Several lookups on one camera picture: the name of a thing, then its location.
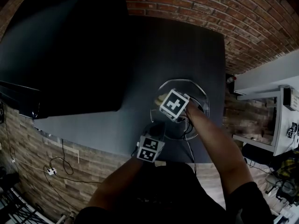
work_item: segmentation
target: power strip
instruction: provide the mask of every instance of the power strip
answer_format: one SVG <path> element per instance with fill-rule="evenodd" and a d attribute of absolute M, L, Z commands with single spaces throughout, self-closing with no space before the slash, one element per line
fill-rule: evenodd
<path fill-rule="evenodd" d="M 48 174 L 49 175 L 53 175 L 53 174 L 56 174 L 56 173 L 57 173 L 56 168 L 50 168 L 50 169 L 48 169 Z"/>

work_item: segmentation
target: forearm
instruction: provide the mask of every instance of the forearm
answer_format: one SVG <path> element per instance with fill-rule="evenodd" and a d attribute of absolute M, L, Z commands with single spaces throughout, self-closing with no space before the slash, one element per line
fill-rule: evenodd
<path fill-rule="evenodd" d="M 216 166 L 227 191 L 230 193 L 243 183 L 252 181 L 242 153 L 234 141 L 191 102 L 187 106 L 187 115 Z"/>
<path fill-rule="evenodd" d="M 130 158 L 99 184 L 87 206 L 99 206 L 106 210 L 111 209 L 116 199 L 133 182 L 142 166 L 142 160 L 135 157 Z"/>

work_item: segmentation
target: brick wall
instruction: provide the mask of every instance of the brick wall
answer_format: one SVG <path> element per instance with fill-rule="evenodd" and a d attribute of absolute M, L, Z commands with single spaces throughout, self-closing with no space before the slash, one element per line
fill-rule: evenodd
<path fill-rule="evenodd" d="M 0 38 L 23 0 L 0 10 Z M 127 0 L 129 14 L 174 19 L 224 34 L 227 72 L 243 73 L 298 48 L 299 17 L 286 0 Z"/>

